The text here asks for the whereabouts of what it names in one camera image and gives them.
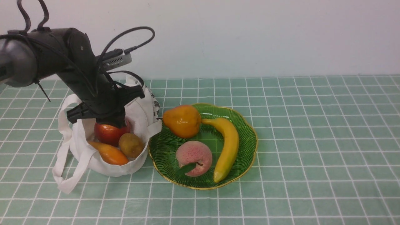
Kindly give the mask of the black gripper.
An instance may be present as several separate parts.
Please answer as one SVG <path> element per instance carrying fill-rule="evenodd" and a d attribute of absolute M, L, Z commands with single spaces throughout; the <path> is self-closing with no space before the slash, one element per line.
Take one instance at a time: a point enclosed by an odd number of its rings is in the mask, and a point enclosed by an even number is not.
<path fill-rule="evenodd" d="M 66 112 L 69 122 L 94 118 L 98 124 L 107 124 L 116 128 L 126 127 L 125 106 L 136 98 L 144 98 L 144 80 L 135 73 L 128 78 L 135 78 L 139 84 L 124 85 L 120 82 L 100 79 L 99 93 L 92 96 L 88 85 L 75 78 L 67 78 L 66 85 L 78 97 L 81 103 Z"/>

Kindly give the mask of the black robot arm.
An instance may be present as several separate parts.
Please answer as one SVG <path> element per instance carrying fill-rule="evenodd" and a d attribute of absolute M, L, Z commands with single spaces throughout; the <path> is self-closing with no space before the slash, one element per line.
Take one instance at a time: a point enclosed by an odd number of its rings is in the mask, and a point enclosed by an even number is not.
<path fill-rule="evenodd" d="M 144 98 L 144 82 L 129 87 L 113 81 L 102 57 L 95 56 L 87 34 L 73 28 L 38 29 L 1 36 L 1 81 L 21 88 L 56 74 L 81 103 L 67 111 L 69 122 L 96 119 L 99 124 L 125 126 L 125 107 Z"/>

